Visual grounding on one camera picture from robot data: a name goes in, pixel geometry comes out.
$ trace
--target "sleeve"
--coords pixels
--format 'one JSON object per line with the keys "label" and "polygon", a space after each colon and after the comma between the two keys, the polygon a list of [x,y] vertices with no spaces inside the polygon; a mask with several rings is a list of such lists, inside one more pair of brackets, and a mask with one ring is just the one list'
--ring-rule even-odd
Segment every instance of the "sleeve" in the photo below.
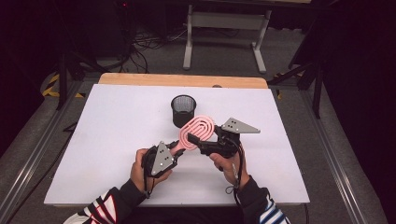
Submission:
{"label": "sleeve", "polygon": [[259,188],[252,176],[237,196],[244,212],[245,224],[290,224],[289,219],[276,207],[268,189]]}
{"label": "sleeve", "polygon": [[145,198],[129,179],[120,189],[110,189],[82,211],[68,218],[64,224],[121,223]]}

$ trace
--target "white table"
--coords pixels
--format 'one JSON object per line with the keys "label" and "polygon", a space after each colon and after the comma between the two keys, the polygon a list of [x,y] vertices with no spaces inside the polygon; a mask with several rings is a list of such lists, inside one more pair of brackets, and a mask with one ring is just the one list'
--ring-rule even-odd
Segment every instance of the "white table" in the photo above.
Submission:
{"label": "white table", "polygon": [[[218,125],[234,117],[261,129],[241,134],[247,171],[277,203],[309,203],[270,90],[112,84],[93,86],[44,203],[89,204],[119,188],[129,177],[137,149],[177,140],[170,104],[179,94],[192,96],[195,115],[208,115]],[[229,186],[212,160],[195,149],[179,158],[169,179],[141,205],[234,205],[233,195],[224,191]]]}

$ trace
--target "black mesh cup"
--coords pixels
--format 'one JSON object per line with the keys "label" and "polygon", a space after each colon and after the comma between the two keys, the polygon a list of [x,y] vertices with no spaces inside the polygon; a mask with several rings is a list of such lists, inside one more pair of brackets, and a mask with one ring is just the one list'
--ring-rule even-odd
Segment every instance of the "black mesh cup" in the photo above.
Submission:
{"label": "black mesh cup", "polygon": [[179,95],[172,100],[171,106],[173,122],[178,128],[181,128],[194,118],[197,103],[189,95]]}

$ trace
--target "pink coiled wire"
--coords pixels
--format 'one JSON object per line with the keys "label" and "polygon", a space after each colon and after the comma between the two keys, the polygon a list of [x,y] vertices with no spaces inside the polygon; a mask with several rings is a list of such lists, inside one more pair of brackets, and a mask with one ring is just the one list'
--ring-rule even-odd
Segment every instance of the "pink coiled wire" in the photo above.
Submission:
{"label": "pink coiled wire", "polygon": [[170,150],[171,154],[175,155],[175,153],[182,148],[187,150],[194,150],[197,148],[196,145],[187,140],[188,133],[192,133],[199,137],[201,141],[206,141],[213,135],[214,131],[215,124],[212,118],[203,115],[194,117],[180,129],[178,144]]}

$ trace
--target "gray carpet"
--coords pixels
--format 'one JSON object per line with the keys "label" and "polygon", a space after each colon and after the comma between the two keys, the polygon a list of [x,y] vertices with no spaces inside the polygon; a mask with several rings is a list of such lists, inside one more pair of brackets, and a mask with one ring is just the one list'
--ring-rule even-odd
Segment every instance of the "gray carpet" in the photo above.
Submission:
{"label": "gray carpet", "polygon": [[[197,30],[194,31],[194,34],[191,70],[182,69],[185,41],[179,39],[160,49],[142,51],[148,61],[150,73],[264,77],[269,80],[276,73],[288,71],[290,59],[304,38],[304,35],[299,31],[269,29],[262,45],[262,57],[267,67],[267,73],[262,75],[258,73],[249,46],[256,37],[255,33],[240,32],[235,37],[226,37],[213,31]],[[134,55],[133,58],[139,64],[144,65],[142,57],[137,58]],[[100,63],[105,65],[112,62],[101,61]],[[137,72],[136,66],[130,61],[123,68],[129,73]],[[85,78],[79,89],[79,92],[87,93],[87,96],[93,83],[98,80],[98,74],[90,73],[89,75],[90,77]],[[290,84],[295,81],[293,79],[294,77],[285,83]],[[278,88],[282,94],[281,100],[277,99],[275,95],[278,110],[302,170],[311,200],[311,203],[307,205],[310,223],[354,223],[334,181],[332,170],[324,156],[323,147],[308,116],[307,108],[303,104],[302,96],[294,88],[282,86]],[[68,133],[63,132],[63,129],[78,121],[86,99],[73,99],[55,136],[51,139],[44,157],[30,179],[29,185],[22,194],[22,198],[33,188],[62,149],[68,136]],[[38,108],[1,158],[0,198],[6,197],[19,170],[45,131],[50,117],[55,112],[56,105],[56,97],[46,97],[45,102]],[[326,91],[323,91],[320,115],[321,122],[333,145],[334,153],[346,172],[367,223],[388,223],[379,200],[344,135]],[[35,189],[11,223],[60,223],[81,209],[80,207],[57,208],[43,204],[50,187],[50,177],[56,172],[56,166]],[[305,223],[306,216],[303,205],[281,205],[280,208],[292,223]]]}

